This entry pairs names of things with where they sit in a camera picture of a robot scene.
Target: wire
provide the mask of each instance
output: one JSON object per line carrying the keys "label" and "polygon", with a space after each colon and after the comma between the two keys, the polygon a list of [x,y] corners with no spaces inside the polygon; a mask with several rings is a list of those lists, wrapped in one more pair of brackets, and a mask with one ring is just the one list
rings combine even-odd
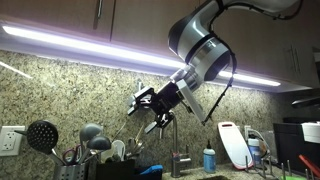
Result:
{"label": "wire", "polygon": [[274,20],[276,19],[280,19],[280,20],[289,20],[289,19],[292,19],[294,18],[295,16],[297,16],[302,8],[302,4],[303,4],[303,0],[300,0],[299,2],[299,6],[297,8],[297,10],[292,14],[292,15],[289,15],[289,16],[283,16],[281,14],[277,15],[277,16],[274,16],[272,14],[268,14],[266,11],[264,11],[263,9],[261,8],[258,8],[256,6],[253,6],[253,5],[250,5],[250,4],[247,4],[247,3],[233,3],[233,4],[230,4],[230,5],[227,5],[227,6],[224,6],[223,9],[220,8],[220,10],[218,11],[218,13],[210,20],[209,22],[209,26],[208,26],[208,30],[210,33],[213,33],[215,35],[215,37],[223,44],[225,45],[228,50],[230,51],[230,55],[231,55],[231,58],[232,58],[232,65],[233,65],[233,68],[232,68],[232,76],[227,84],[227,87],[224,89],[224,91],[221,93],[221,95],[219,96],[219,98],[217,99],[217,101],[215,102],[215,104],[213,105],[213,107],[211,108],[211,110],[209,111],[206,119],[204,121],[202,121],[202,125],[205,125],[206,122],[210,119],[212,119],[211,115],[213,113],[213,111],[219,106],[219,103],[221,101],[221,99],[223,98],[223,96],[225,96],[225,93],[226,91],[229,89],[229,87],[232,86],[232,82],[233,82],[233,75],[236,73],[236,68],[237,68],[237,59],[236,59],[236,56],[235,54],[232,52],[231,48],[229,47],[229,45],[223,41],[221,38],[219,38],[213,31],[213,21],[219,17],[225,10],[227,10],[228,8],[230,7],[233,7],[233,6],[243,6],[243,7],[247,7],[249,8],[249,10],[255,10],[259,13],[262,13],[266,16],[269,16],[269,17],[272,17]]}
{"label": "wire", "polygon": [[227,87],[224,89],[224,91],[221,93],[221,95],[219,96],[219,98],[217,99],[216,103],[213,105],[213,107],[211,108],[211,110],[209,111],[206,119],[204,121],[202,121],[202,125],[205,125],[206,122],[211,118],[211,115],[213,113],[213,111],[219,106],[219,103],[221,101],[221,99],[223,98],[223,96],[226,95],[226,91],[229,89],[229,87],[232,86],[232,82],[233,82],[233,75],[236,73],[236,69],[237,69],[237,59],[236,59],[236,55],[233,53],[233,51],[231,50],[231,48],[229,47],[229,45],[223,41],[221,38],[219,38],[215,33],[214,36],[216,39],[218,39],[224,46],[227,47],[227,49],[230,51],[230,55],[231,55],[231,59],[232,59],[232,76],[229,79],[229,82],[227,84]]}
{"label": "wire", "polygon": [[287,16],[284,16],[284,15],[281,15],[281,14],[278,14],[278,15],[272,15],[271,13],[268,13],[266,12],[265,10],[261,9],[261,8],[258,8],[254,5],[251,5],[251,4],[248,4],[248,3],[233,3],[233,4],[230,4],[230,5],[227,5],[227,6],[224,6],[224,9],[221,9],[210,21],[209,23],[209,32],[213,32],[213,21],[219,17],[225,10],[228,10],[230,7],[234,7],[234,6],[242,6],[242,7],[247,7],[249,8],[249,10],[254,10],[256,12],[259,12],[263,15],[266,15],[266,16],[269,16],[271,17],[273,20],[290,20],[290,19],[293,19],[294,17],[296,17],[299,13],[300,13],[300,10],[302,8],[302,4],[303,4],[303,0],[300,0],[299,1],[299,5],[298,5],[298,8],[296,9],[296,11],[292,14],[292,15],[287,15]]}

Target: fluorescent light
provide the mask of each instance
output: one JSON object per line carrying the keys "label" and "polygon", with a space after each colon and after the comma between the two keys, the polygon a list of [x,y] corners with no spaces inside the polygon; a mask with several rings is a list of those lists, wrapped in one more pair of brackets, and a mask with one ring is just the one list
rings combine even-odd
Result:
{"label": "fluorescent light", "polygon": [[67,37],[61,37],[53,34],[37,32],[17,27],[2,26],[6,33],[14,36],[24,37],[28,39],[33,39],[37,41],[47,42],[51,44],[56,44],[65,47],[72,47],[75,49],[91,51],[96,53],[101,53],[105,55],[123,57],[127,59],[134,59],[136,61],[157,64],[161,66],[182,68],[185,66],[183,62],[177,62],[174,60],[169,60],[166,58],[155,57],[143,53],[133,52],[129,50],[124,50],[116,47],[110,47],[105,45],[99,45],[95,43],[90,43],[86,41],[71,39]]}
{"label": "fluorescent light", "polygon": [[[232,76],[232,73],[226,72],[226,71],[221,71],[221,72],[219,72],[219,75],[222,77],[230,78]],[[234,77],[234,79],[252,82],[252,83],[256,83],[256,84],[264,84],[264,85],[269,85],[269,86],[280,86],[280,83],[275,82],[275,81],[270,81],[270,80],[266,80],[266,79],[261,79],[261,78],[256,78],[256,77],[251,77],[251,76],[246,76],[246,75],[241,75],[241,74],[234,74],[233,77]]]}
{"label": "fluorescent light", "polygon": [[[62,37],[58,35],[53,35],[49,33],[38,32],[38,31],[33,31],[33,30],[28,30],[23,28],[17,28],[13,26],[4,25],[2,27],[5,30],[5,32],[10,35],[19,36],[19,37],[28,38],[28,39],[37,40],[37,41],[46,42],[46,43],[51,43],[59,46],[71,47],[79,50],[90,51],[90,52],[100,53],[104,55],[111,55],[115,57],[122,57],[126,59],[133,59],[135,61],[140,61],[142,63],[155,64],[155,65],[160,65],[162,67],[165,66],[165,67],[173,67],[173,68],[179,69],[185,66],[185,63],[183,62],[178,62],[175,60],[170,60],[162,57],[147,55],[147,54],[125,50],[117,47],[95,44],[92,42],[86,42],[82,40]],[[232,74],[226,71],[221,71],[219,75],[230,78]],[[250,77],[250,76],[245,76],[240,74],[235,74],[234,78],[242,81],[270,85],[270,86],[280,85],[280,83],[275,81],[270,81],[270,80],[265,80],[261,78],[255,78],[255,77]]]}

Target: cutting board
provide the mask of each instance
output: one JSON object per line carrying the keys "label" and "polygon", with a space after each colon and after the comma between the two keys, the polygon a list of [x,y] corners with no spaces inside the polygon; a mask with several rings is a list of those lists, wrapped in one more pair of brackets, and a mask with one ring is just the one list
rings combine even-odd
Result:
{"label": "cutting board", "polygon": [[237,169],[245,169],[245,157],[247,156],[248,167],[253,166],[249,148],[237,126],[233,122],[220,122],[218,123],[218,129],[224,148],[233,165]]}

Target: dish soap bottle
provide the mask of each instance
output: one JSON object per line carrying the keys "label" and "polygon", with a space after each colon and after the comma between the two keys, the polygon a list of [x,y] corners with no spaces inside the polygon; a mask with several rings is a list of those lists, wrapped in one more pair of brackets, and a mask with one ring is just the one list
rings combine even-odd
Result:
{"label": "dish soap bottle", "polygon": [[211,148],[210,140],[208,140],[207,148],[203,150],[203,166],[207,173],[215,173],[216,171],[216,153]]}

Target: utensil holder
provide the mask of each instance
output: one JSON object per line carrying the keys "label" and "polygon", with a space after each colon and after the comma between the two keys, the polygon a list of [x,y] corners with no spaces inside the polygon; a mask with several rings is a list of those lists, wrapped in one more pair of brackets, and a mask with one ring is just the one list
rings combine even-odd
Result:
{"label": "utensil holder", "polygon": [[53,180],[87,180],[89,163],[55,166]]}

